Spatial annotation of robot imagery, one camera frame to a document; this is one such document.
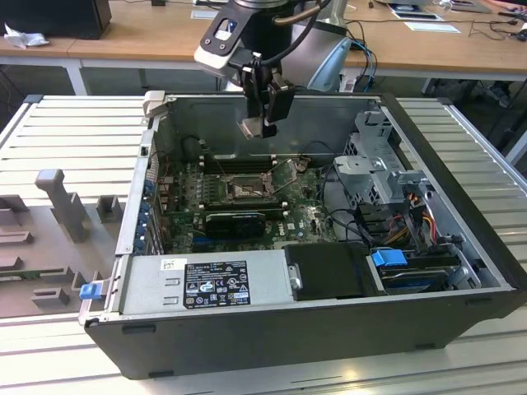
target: table leg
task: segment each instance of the table leg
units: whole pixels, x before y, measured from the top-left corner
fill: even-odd
[[[144,68],[138,69],[139,71],[139,81],[141,82],[142,89],[148,89],[150,86],[147,81],[147,71]]]
[[[425,83],[423,84],[421,88],[421,93],[424,96],[429,96],[432,93],[434,93],[434,90],[436,89],[437,85],[439,84],[439,78],[427,78]]]
[[[84,82],[81,74],[81,64],[79,62],[68,62],[66,71],[69,75],[69,81],[72,83],[73,90],[77,96],[88,96],[90,95],[90,88]]]
[[[511,148],[505,159],[511,164],[516,165],[518,160],[527,152],[527,130],[524,132],[520,140]]]

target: power supply label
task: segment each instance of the power supply label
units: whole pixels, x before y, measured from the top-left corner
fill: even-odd
[[[183,306],[187,309],[250,304],[246,261],[189,263],[184,267]]]

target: white sticker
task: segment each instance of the white sticker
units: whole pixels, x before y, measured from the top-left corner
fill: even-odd
[[[162,259],[161,270],[184,270],[187,258]]]
[[[22,280],[22,277],[20,276],[5,276],[5,277],[0,277],[0,281],[21,281]]]

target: paper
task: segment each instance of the paper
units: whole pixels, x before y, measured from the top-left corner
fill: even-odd
[[[419,22],[404,22],[411,30],[414,31],[435,31],[440,33],[461,33],[452,25],[444,25],[442,23],[419,23]]]
[[[192,19],[214,19],[218,11],[209,11],[209,10],[192,10],[190,12],[190,17]]]
[[[11,29],[7,24],[4,24],[4,26],[6,27],[6,34],[3,35],[3,38],[15,47],[26,49],[26,47],[49,44],[49,41],[46,41],[46,38],[41,33],[22,33]]]

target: black plastic cover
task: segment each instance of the black plastic cover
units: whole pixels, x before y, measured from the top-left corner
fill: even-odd
[[[366,261],[367,249],[356,244],[290,244],[288,266],[300,271],[302,288],[295,300],[347,299],[377,295]]]

